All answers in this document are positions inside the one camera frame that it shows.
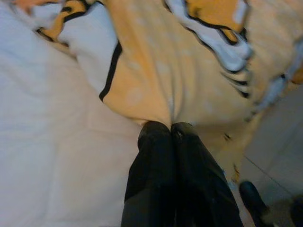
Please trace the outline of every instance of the white fabric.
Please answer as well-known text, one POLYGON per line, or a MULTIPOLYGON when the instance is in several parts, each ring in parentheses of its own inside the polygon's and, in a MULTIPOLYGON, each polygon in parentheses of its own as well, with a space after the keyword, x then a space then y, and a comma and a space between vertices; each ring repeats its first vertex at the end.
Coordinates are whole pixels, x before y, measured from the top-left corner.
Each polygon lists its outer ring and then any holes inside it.
POLYGON ((140 126, 0 1, 0 226, 119 226, 140 126))
MULTIPOLYGON (((239 41, 237 45, 228 45, 216 29, 204 26, 186 15, 185 1, 165 0, 165 2, 172 13, 185 27, 194 31, 204 43, 216 52, 220 62, 226 69, 230 71, 239 71, 246 65, 247 59, 252 54, 252 49, 243 37, 234 33, 239 41)), ((243 14, 242 10, 245 9, 245 7, 244 9, 242 7, 242 9, 240 9, 240 14, 243 14)))

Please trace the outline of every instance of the blanket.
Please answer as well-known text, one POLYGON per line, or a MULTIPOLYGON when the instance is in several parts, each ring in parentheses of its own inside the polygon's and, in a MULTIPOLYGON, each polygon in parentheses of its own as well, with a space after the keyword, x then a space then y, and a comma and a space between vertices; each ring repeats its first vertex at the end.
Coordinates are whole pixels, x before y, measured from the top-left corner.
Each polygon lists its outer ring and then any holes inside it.
POLYGON ((138 124, 197 126, 234 182, 262 110, 300 81, 299 0, 15 4, 33 31, 77 58, 104 104, 138 124))

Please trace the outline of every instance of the bedding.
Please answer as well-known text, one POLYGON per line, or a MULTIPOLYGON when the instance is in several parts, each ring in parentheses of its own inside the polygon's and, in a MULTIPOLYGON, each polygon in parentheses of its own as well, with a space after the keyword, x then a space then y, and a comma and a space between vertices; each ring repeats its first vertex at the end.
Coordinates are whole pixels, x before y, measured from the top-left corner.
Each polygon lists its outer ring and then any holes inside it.
POLYGON ((248 21, 232 2, 239 23, 219 31, 206 1, 0 2, 0 225, 118 226, 148 120, 196 125, 236 183, 262 110, 300 72, 303 18, 300 1, 251 1, 248 21))

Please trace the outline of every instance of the floor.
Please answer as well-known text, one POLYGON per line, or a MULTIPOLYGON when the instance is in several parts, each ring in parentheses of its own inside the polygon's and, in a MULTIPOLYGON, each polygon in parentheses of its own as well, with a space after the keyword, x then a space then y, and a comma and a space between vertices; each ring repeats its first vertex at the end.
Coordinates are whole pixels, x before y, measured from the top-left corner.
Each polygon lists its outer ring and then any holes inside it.
MULTIPOLYGON (((245 151, 241 178, 255 184, 270 206, 267 220, 293 227, 288 215, 293 198, 303 195, 303 87, 292 91, 263 119, 245 151)), ((238 194, 235 195, 245 227, 253 223, 238 194)))

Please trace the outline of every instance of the white sheet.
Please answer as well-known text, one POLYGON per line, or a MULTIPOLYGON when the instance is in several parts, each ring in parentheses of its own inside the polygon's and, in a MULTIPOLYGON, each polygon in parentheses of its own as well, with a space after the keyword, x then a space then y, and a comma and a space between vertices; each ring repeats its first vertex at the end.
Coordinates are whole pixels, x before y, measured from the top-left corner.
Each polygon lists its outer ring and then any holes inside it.
POLYGON ((140 127, 0 1, 0 226, 119 226, 140 127))

